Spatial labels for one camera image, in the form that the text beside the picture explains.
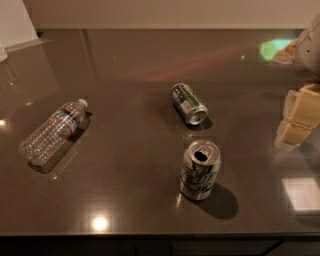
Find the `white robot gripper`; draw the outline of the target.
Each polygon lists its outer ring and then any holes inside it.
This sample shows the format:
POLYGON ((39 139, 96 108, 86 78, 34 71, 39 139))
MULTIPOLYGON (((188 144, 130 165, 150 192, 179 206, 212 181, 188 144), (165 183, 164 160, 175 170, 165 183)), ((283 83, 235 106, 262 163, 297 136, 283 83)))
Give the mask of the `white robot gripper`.
MULTIPOLYGON (((293 69, 305 81, 320 81, 320 14, 299 35, 293 69)), ((283 119, 274 145, 292 151, 299 147, 320 124, 320 84, 305 84, 298 91, 289 90, 285 98, 283 119)))

